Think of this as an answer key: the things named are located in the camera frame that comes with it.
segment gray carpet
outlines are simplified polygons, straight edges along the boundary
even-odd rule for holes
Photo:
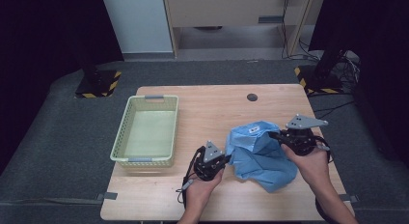
[[[124,107],[139,87],[298,83],[293,69],[310,63],[110,63],[100,68],[119,70],[122,75],[109,98],[75,98],[83,73],[79,70],[64,76],[51,86],[40,113],[0,178],[0,223],[111,223],[99,217],[100,205],[20,204],[16,200],[93,200],[105,192],[114,166],[109,154]],[[348,95],[321,96],[310,98],[310,102],[313,110],[318,110],[352,99]],[[315,113],[317,117],[323,114],[325,111]],[[408,223],[408,168],[399,161],[386,160],[376,150],[354,104],[323,119],[330,123],[321,130],[332,147],[345,189],[360,198],[353,204],[359,221]]]

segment blue fabric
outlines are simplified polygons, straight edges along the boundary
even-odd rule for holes
[[[267,131],[280,129],[266,121],[233,128],[226,140],[226,155],[232,156],[229,164],[238,178],[254,179],[271,193],[290,183],[298,170]]]

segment white wall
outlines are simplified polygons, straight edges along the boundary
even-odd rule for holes
[[[173,52],[163,0],[104,0],[122,53]]]

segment wooden tabletop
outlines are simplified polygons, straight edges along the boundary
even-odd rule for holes
[[[249,101],[249,94],[258,99]],[[179,220],[184,208],[177,201],[176,190],[181,188],[193,154],[207,140],[224,150],[233,127],[264,120],[285,128],[296,114],[314,117],[304,89],[298,84],[141,87],[137,95],[179,97],[175,164],[168,169],[142,170],[122,168],[116,163],[107,191],[118,193],[118,197],[104,200],[100,215],[105,220]],[[313,132],[321,135],[318,127]],[[335,189],[345,193],[334,163],[329,166]],[[286,187],[267,193],[254,181],[238,179],[233,166],[227,165],[201,220],[322,218],[316,211],[314,194],[299,173]]]

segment basket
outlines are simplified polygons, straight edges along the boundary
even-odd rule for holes
[[[177,96],[130,97],[111,159],[123,167],[171,167],[177,133],[177,105]]]

